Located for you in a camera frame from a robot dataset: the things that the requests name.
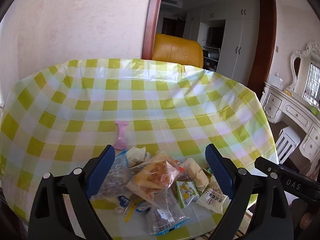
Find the green checkered tablecloth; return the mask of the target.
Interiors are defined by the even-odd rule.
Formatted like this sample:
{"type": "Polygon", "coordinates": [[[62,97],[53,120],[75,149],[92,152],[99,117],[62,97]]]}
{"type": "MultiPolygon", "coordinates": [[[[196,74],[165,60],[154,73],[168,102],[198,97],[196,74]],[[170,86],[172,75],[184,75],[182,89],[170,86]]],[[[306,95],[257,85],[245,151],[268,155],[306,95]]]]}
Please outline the green checkered tablecloth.
{"type": "Polygon", "coordinates": [[[117,139],[207,165],[214,144],[237,167],[277,162],[274,138],[254,92],[220,74],[147,60],[93,59],[56,64],[17,82],[1,125],[1,182],[23,220],[42,176],[69,174],[117,139]]]}

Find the ornate white mirror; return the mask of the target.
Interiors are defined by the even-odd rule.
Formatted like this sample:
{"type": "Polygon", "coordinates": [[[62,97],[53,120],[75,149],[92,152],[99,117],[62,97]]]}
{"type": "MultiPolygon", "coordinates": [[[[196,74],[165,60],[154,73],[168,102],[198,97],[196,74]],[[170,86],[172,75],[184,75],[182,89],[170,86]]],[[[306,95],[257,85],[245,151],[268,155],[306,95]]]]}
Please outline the ornate white mirror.
{"type": "Polygon", "coordinates": [[[284,89],[311,111],[319,111],[319,45],[310,41],[290,56],[292,82],[284,89]]]}

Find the clear blue edged dark packet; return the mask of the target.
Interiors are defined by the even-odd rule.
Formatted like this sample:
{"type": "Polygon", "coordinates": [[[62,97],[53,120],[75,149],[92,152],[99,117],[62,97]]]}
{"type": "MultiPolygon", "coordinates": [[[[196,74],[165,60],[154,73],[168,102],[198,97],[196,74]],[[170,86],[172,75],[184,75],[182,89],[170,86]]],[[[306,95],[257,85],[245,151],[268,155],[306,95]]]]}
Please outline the clear blue edged dark packet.
{"type": "Polygon", "coordinates": [[[150,206],[146,212],[149,235],[164,235],[179,228],[190,219],[180,208],[171,189],[166,189],[158,195],[157,200],[159,204],[150,206]]]}

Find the grey blue large packet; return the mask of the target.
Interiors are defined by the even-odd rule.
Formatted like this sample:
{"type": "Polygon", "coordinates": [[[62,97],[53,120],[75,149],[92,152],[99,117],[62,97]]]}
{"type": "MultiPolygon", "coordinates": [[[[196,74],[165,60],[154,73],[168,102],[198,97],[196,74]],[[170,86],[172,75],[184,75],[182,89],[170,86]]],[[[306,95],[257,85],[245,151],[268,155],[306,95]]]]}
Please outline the grey blue large packet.
{"type": "Polygon", "coordinates": [[[123,150],[119,153],[114,160],[106,178],[90,199],[111,199],[118,197],[125,197],[130,199],[132,192],[126,187],[133,173],[129,168],[129,161],[127,160],[127,151],[123,150]]]}

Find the white slatted stool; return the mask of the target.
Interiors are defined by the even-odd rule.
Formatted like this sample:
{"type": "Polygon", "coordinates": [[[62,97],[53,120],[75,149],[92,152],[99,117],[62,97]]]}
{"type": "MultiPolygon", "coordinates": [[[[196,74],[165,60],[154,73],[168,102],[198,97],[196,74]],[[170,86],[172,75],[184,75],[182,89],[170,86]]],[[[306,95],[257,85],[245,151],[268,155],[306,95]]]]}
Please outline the white slatted stool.
{"type": "Polygon", "coordinates": [[[277,156],[280,164],[283,164],[294,152],[299,146],[300,141],[301,138],[297,128],[286,126],[280,130],[276,141],[277,156]]]}

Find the white green flower packet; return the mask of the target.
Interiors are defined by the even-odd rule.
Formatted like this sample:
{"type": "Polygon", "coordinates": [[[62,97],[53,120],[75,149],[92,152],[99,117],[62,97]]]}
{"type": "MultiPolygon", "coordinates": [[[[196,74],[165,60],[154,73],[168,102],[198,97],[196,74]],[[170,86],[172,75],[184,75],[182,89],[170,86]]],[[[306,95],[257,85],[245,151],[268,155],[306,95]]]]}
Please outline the white green flower packet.
{"type": "Polygon", "coordinates": [[[180,208],[188,207],[191,202],[199,199],[199,192],[192,181],[175,181],[175,183],[180,208]]]}

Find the white packet red seal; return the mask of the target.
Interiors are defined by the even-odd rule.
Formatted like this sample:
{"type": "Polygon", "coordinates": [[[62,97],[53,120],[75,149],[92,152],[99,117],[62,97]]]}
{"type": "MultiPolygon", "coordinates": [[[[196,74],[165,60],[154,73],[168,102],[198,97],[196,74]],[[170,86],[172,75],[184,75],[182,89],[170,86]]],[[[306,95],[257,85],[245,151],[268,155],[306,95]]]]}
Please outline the white packet red seal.
{"type": "Polygon", "coordinates": [[[208,188],[196,201],[196,204],[214,213],[223,214],[223,203],[227,196],[223,194],[214,175],[211,176],[208,188]]]}

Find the white wardrobe cabinet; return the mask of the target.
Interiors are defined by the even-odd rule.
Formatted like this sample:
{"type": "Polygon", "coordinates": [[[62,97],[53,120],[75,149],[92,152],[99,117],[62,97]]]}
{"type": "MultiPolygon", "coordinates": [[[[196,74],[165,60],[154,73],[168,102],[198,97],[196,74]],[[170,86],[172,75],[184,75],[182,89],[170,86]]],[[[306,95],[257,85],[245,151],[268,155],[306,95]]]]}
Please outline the white wardrobe cabinet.
{"type": "Polygon", "coordinates": [[[258,42],[259,0],[220,0],[187,12],[183,37],[198,42],[217,59],[208,67],[247,85],[258,42]]]}

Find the pale biscuit clear packet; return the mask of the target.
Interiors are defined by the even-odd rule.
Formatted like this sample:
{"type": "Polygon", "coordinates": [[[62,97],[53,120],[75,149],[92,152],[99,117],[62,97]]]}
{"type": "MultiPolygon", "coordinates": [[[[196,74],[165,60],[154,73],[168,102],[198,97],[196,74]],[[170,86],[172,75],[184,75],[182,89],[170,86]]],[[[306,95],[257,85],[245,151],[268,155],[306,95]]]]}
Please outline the pale biscuit clear packet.
{"type": "Polygon", "coordinates": [[[193,158],[188,158],[182,163],[182,166],[197,189],[203,192],[209,185],[209,179],[200,165],[193,158]]]}

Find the small cream white packet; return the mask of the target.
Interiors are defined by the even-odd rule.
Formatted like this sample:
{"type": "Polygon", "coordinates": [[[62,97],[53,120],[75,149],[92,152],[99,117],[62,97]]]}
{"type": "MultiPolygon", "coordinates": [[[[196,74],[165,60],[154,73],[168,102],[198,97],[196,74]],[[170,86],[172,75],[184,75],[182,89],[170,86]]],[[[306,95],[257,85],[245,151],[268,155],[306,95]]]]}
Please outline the small cream white packet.
{"type": "Polygon", "coordinates": [[[132,147],[126,152],[126,159],[128,162],[128,167],[132,168],[143,162],[146,162],[152,158],[152,155],[146,151],[146,147],[136,148],[132,147]]]}

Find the orange bread clear bag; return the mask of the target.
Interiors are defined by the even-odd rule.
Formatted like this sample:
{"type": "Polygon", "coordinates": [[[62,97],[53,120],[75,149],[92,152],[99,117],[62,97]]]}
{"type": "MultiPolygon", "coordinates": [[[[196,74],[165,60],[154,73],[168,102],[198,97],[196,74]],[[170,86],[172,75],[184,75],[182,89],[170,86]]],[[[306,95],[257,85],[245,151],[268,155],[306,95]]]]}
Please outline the orange bread clear bag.
{"type": "Polygon", "coordinates": [[[172,184],[186,175],[182,164],[163,151],[131,170],[126,188],[156,207],[165,205],[172,184]]]}

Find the white ornate dressing table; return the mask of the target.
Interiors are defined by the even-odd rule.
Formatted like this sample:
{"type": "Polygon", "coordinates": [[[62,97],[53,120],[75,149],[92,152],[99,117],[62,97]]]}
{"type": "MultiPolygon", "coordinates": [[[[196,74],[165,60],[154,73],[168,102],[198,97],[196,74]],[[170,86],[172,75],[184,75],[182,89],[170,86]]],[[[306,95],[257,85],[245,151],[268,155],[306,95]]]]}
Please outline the white ornate dressing table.
{"type": "Polygon", "coordinates": [[[302,174],[313,176],[319,165],[319,118],[269,83],[265,84],[260,103],[270,123],[283,122],[299,130],[300,144],[289,157],[294,157],[293,162],[302,174]]]}

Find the pink bar wrapper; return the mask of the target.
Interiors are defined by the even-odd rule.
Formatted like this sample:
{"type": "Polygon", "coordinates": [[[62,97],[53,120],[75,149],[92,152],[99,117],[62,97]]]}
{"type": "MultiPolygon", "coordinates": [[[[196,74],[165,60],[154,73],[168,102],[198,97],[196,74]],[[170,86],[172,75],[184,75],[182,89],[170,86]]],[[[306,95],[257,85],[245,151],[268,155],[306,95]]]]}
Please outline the pink bar wrapper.
{"type": "Polygon", "coordinates": [[[115,121],[116,127],[117,127],[117,139],[114,143],[114,148],[117,150],[126,150],[126,138],[125,138],[125,132],[129,125],[127,121],[115,121]]]}

